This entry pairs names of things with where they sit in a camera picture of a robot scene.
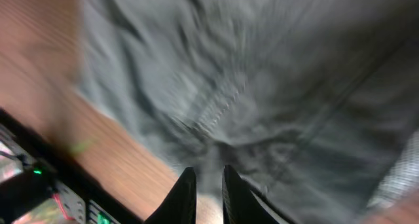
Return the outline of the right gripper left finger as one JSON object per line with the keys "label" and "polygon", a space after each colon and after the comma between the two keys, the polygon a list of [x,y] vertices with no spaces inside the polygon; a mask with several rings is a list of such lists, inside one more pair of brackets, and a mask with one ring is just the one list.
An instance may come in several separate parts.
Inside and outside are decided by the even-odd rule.
{"label": "right gripper left finger", "polygon": [[196,174],[187,167],[144,224],[195,224],[196,200]]}

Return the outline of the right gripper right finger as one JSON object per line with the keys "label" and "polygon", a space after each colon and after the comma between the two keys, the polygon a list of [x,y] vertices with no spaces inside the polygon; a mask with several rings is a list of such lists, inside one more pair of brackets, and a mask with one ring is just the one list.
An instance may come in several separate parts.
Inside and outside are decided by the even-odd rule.
{"label": "right gripper right finger", "polygon": [[223,169],[222,196],[224,224],[279,224],[231,165]]}

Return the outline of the grey shorts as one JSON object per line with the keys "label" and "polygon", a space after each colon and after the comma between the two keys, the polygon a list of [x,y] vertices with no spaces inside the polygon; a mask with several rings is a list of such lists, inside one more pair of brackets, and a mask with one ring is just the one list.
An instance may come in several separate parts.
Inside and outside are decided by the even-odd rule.
{"label": "grey shorts", "polygon": [[198,189],[355,223],[418,129],[418,0],[82,0],[79,90]]}

